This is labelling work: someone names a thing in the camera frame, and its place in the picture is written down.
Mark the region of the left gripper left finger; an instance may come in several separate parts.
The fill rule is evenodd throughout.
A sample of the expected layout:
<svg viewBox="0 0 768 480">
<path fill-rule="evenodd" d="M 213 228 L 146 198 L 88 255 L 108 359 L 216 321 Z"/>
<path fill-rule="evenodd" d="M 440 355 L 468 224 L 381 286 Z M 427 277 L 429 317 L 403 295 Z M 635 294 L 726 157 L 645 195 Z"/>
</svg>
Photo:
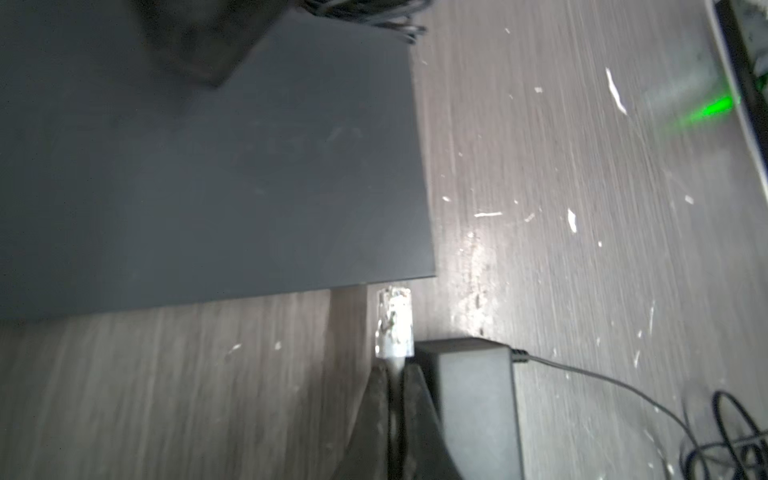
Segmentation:
<svg viewBox="0 0 768 480">
<path fill-rule="evenodd" d="M 389 386 L 385 365 L 372 366 L 344 456 L 333 480 L 388 478 Z"/>
</svg>

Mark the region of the black switch box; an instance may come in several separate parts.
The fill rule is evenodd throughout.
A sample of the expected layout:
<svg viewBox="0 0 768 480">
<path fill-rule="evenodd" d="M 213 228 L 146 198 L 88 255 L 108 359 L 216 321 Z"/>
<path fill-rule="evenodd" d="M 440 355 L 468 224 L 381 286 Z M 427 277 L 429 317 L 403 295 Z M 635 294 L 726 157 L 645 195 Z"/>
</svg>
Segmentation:
<svg viewBox="0 0 768 480">
<path fill-rule="evenodd" d="M 436 273 L 410 49 L 293 12 L 220 87 L 125 1 L 1 5 L 1 316 Z"/>
</svg>

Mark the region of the black power adapter with cable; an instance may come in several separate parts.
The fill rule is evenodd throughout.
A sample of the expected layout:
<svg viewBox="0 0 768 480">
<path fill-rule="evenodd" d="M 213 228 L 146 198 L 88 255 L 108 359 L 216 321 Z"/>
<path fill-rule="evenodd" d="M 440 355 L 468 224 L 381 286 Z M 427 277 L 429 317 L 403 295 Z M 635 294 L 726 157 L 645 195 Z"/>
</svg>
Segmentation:
<svg viewBox="0 0 768 480">
<path fill-rule="evenodd" d="M 515 368 L 528 362 L 625 390 L 667 416 L 690 442 L 680 464 L 687 479 L 711 479 L 716 468 L 730 472 L 735 479 L 767 476 L 767 432 L 728 391 L 717 390 L 711 396 L 719 438 L 703 444 L 681 417 L 660 402 L 626 382 L 597 372 L 477 337 L 420 341 L 414 353 L 448 451 L 468 479 L 522 478 Z"/>
</svg>

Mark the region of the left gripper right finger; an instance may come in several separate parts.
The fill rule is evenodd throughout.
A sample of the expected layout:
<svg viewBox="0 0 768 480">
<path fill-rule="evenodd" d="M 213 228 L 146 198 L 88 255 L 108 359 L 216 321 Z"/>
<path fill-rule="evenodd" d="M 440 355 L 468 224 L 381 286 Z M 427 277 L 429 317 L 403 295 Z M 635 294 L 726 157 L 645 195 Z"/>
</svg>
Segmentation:
<svg viewBox="0 0 768 480">
<path fill-rule="evenodd" d="M 403 380 L 403 479 L 461 479 L 419 365 L 405 366 Z"/>
</svg>

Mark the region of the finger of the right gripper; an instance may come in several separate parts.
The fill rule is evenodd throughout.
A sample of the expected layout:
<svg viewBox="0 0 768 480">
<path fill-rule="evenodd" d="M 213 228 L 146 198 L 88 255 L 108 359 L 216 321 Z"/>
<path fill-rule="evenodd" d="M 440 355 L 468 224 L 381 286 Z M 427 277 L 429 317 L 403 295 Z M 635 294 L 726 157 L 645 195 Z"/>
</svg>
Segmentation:
<svg viewBox="0 0 768 480">
<path fill-rule="evenodd" d="M 153 56 L 218 87 L 292 6 L 290 1 L 133 1 Z"/>
</svg>

